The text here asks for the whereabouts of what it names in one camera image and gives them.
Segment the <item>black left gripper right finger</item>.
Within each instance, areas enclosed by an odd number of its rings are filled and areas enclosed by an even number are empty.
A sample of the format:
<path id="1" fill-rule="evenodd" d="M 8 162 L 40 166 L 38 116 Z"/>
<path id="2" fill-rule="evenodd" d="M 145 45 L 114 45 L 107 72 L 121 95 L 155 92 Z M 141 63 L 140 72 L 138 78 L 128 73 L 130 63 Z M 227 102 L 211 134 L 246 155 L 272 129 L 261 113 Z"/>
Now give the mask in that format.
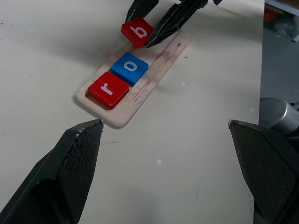
<path id="1" fill-rule="evenodd" d="M 268 224 L 299 222 L 299 152 L 279 132 L 230 120 L 243 178 Z"/>

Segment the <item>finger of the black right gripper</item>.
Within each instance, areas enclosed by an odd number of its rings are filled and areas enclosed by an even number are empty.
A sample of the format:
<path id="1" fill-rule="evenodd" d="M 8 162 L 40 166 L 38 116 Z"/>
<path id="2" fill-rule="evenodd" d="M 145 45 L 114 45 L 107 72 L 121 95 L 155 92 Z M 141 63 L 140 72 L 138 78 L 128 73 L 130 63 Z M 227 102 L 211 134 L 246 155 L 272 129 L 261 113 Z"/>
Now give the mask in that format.
<path id="1" fill-rule="evenodd" d="M 144 18 L 159 3 L 159 0 L 134 0 L 127 12 L 125 22 Z"/>
<path id="2" fill-rule="evenodd" d="M 154 27 L 144 46 L 153 47 L 178 32 L 190 17 L 207 3 L 207 0 L 183 0 L 172 5 Z"/>

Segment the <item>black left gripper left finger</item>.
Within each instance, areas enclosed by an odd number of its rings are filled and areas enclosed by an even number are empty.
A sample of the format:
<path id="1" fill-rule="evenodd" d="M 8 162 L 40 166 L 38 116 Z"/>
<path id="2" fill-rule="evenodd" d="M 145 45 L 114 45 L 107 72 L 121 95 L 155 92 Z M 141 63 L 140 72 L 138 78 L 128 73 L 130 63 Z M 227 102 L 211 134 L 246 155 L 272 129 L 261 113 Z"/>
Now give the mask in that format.
<path id="1" fill-rule="evenodd" d="M 93 181 L 104 124 L 67 129 L 0 213 L 2 224 L 77 224 Z"/>

